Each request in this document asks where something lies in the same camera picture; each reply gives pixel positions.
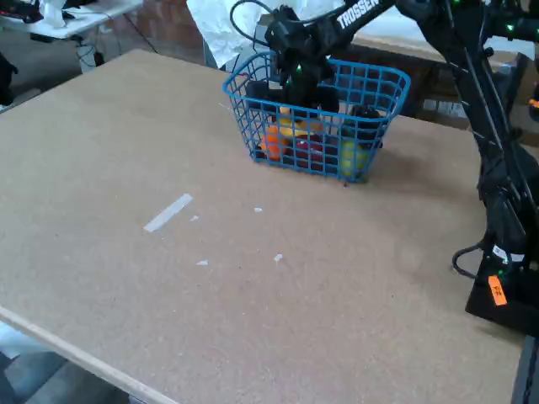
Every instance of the white paper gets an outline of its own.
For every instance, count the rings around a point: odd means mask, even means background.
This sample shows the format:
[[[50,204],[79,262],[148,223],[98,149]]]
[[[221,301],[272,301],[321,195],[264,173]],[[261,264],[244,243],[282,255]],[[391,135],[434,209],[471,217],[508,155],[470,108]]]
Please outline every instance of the white paper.
[[[219,67],[237,56],[243,47],[251,46],[247,38],[243,38],[230,23],[230,9],[237,0],[187,0],[187,7],[204,37],[211,54]],[[262,0],[272,10],[283,2],[278,0]],[[342,0],[288,0],[288,6],[294,8],[300,19],[309,19],[332,10],[343,4]],[[260,15],[266,14],[260,6],[245,3],[234,11],[234,22],[248,35],[254,36],[254,30]]]

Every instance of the red fruit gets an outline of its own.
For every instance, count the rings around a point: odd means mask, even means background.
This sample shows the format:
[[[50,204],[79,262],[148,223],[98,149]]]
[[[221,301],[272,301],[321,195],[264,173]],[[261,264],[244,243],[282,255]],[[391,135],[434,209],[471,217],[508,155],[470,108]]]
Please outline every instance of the red fruit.
[[[339,138],[337,136],[326,136],[326,154],[337,156],[339,154]]]
[[[297,166],[309,168],[316,171],[323,170],[323,144],[319,135],[298,136],[296,138],[296,161]]]

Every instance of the floor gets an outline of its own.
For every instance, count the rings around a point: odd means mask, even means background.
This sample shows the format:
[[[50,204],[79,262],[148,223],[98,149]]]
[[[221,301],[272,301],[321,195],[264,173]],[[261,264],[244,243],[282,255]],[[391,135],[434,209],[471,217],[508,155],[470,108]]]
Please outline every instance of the floor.
[[[114,29],[106,33],[95,30],[89,39],[96,49],[104,53],[106,61],[135,48],[152,51],[135,31],[116,35]],[[199,49],[192,49],[170,42],[150,41],[161,55],[199,64],[204,62],[202,43]],[[43,92],[81,74],[76,46],[77,43],[72,40],[57,40],[46,44],[31,40],[27,34],[0,31],[0,51],[19,69],[19,74],[13,77],[12,90],[16,94],[31,88]]]
[[[14,399],[2,404],[128,404],[129,396],[55,353],[28,353],[5,370]]]

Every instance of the wooden table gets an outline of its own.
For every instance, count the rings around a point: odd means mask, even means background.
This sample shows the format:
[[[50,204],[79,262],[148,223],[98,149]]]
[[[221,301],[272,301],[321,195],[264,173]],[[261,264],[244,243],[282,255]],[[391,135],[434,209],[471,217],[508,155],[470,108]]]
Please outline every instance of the wooden table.
[[[0,318],[151,403],[509,402],[472,136],[396,119],[344,188],[252,163],[224,79],[135,51],[0,117]]]

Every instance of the blue basket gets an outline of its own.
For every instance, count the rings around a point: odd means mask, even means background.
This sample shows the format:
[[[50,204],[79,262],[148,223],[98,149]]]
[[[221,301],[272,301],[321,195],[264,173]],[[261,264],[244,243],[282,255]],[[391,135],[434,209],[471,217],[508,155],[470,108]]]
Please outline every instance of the blue basket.
[[[247,97],[249,81],[279,88],[272,74],[273,56],[255,54],[223,84],[251,158],[349,182],[366,181],[382,137],[403,107],[410,77],[389,67],[330,60],[335,76],[319,87],[339,90],[338,113]],[[355,105],[379,117],[353,116]]]

